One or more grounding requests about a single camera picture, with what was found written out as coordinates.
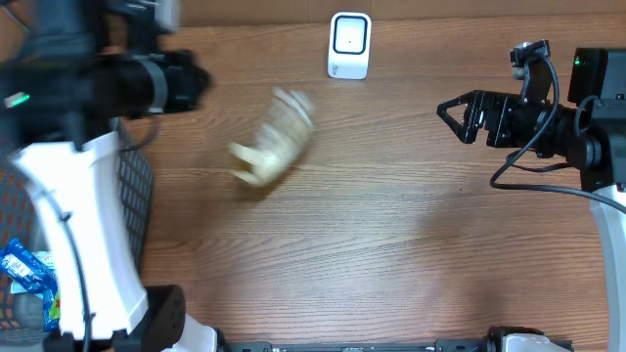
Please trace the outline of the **beige dried mushroom bag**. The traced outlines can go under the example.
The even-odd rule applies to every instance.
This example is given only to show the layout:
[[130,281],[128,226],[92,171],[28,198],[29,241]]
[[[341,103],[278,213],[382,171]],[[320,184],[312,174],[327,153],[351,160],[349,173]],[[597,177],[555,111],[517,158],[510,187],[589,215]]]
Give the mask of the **beige dried mushroom bag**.
[[281,178],[299,159],[314,131],[315,105],[299,90],[273,89],[273,99],[254,143],[229,145],[230,154],[249,166],[231,174],[254,188],[265,188]]

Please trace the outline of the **mint green tissue packet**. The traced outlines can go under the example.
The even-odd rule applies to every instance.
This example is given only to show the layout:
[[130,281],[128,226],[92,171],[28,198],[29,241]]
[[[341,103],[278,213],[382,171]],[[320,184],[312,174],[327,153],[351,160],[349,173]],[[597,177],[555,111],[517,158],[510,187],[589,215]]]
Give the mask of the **mint green tissue packet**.
[[[41,263],[43,263],[44,266],[47,269],[49,269],[53,274],[56,273],[54,260],[52,257],[52,253],[50,251],[36,251],[36,252],[33,252],[32,255],[36,259],[38,259]],[[11,285],[10,285],[10,293],[11,294],[27,293],[27,290],[17,281],[12,280]]]

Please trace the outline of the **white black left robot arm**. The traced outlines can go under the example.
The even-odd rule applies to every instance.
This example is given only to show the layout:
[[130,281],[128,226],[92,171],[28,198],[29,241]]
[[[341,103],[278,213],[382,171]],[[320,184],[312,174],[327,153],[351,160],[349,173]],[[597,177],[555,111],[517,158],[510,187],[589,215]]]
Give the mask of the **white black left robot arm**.
[[216,330],[176,285],[144,286],[127,238],[117,117],[193,110],[209,83],[177,29],[175,1],[39,1],[21,47],[1,65],[1,133],[55,261],[60,325],[45,351],[207,351]]

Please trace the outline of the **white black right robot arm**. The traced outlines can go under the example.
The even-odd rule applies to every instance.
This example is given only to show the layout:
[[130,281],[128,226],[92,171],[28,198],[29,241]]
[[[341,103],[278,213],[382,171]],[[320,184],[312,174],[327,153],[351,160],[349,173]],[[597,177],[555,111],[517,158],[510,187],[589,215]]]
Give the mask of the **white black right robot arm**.
[[[572,64],[567,100],[560,88],[548,41],[524,42],[510,50],[519,94],[469,91],[438,105],[437,115],[464,144],[477,132],[486,144],[510,148],[505,163],[491,177],[501,190],[550,192],[586,198],[599,231],[609,310],[607,348],[625,348],[625,52],[579,48]],[[575,168],[577,189],[500,182],[500,177],[528,151],[540,158],[560,155],[564,161],[543,172]]]

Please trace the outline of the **blue snack packet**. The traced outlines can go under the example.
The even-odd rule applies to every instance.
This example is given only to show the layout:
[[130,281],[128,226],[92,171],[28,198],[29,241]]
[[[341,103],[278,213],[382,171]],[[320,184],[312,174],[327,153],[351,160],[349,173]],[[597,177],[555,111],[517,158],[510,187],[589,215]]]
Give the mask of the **blue snack packet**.
[[60,297],[56,274],[25,248],[18,238],[12,238],[1,251],[1,269],[28,293],[42,299],[43,330],[57,329]]

